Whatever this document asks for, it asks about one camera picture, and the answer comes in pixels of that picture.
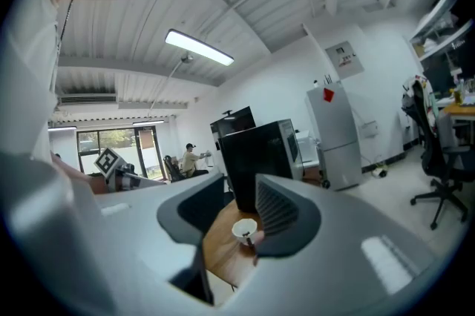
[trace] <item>chair base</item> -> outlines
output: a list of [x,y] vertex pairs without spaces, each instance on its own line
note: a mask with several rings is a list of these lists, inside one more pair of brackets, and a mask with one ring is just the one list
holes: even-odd
[[463,205],[462,202],[453,195],[453,192],[455,190],[462,190],[462,184],[460,182],[455,182],[453,185],[448,185],[448,182],[444,184],[442,182],[438,182],[435,179],[432,179],[430,181],[430,186],[435,186],[435,191],[429,192],[428,194],[418,194],[410,200],[410,204],[415,205],[417,199],[440,199],[439,207],[437,208],[436,216],[433,218],[433,222],[430,224],[430,229],[434,230],[435,228],[437,228],[437,217],[439,216],[439,213],[442,209],[442,205],[446,200],[450,201],[462,212],[462,219],[460,220],[461,223],[467,220],[467,207]]

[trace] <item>baseboard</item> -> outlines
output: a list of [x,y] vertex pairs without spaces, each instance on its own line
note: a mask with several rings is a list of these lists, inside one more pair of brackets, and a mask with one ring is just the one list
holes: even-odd
[[402,149],[403,149],[404,151],[407,151],[407,150],[409,150],[411,147],[416,146],[416,145],[418,145],[418,144],[419,144],[419,138],[415,138],[414,140],[412,140],[412,141],[410,141],[410,142],[408,142],[408,143],[405,143],[405,144],[402,146]]
[[386,160],[382,160],[381,162],[377,162],[373,165],[366,165],[361,168],[361,172],[363,172],[363,174],[366,174],[367,172],[374,170],[377,167],[377,165],[381,165],[381,164],[390,165],[395,162],[398,162],[399,160],[403,160],[405,157],[406,157],[405,152],[397,154],[394,157],[388,158]]

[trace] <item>wall outlet box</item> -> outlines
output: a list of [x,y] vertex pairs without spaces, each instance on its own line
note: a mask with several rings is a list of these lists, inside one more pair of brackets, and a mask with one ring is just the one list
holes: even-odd
[[359,133],[363,138],[370,138],[378,135],[378,123],[376,121],[364,123],[359,127]]

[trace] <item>rectangular light fixture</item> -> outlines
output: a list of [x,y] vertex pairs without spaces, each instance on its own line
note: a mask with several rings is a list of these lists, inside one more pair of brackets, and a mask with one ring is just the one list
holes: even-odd
[[164,123],[162,119],[158,119],[157,121],[145,121],[145,122],[134,122],[133,126],[148,126],[148,125],[156,125],[157,123]]
[[58,128],[48,128],[48,131],[64,131],[64,130],[76,130],[76,126],[65,126],[65,127],[58,127]]
[[201,56],[205,56],[206,58],[215,60],[222,65],[230,65],[233,63],[234,59],[226,55],[225,53],[217,50],[206,43],[199,41],[198,39],[192,38],[180,31],[176,30],[169,30],[168,34],[165,38],[165,42],[169,43],[170,45],[174,45],[177,47],[181,47],[185,50],[198,53]]

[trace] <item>window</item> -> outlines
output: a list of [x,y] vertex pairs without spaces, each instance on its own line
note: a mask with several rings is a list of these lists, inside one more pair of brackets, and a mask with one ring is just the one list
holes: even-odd
[[134,165],[135,173],[153,180],[163,178],[157,136],[154,128],[128,128],[77,133],[79,165],[85,174],[99,173],[94,165],[106,148],[112,148],[127,163]]

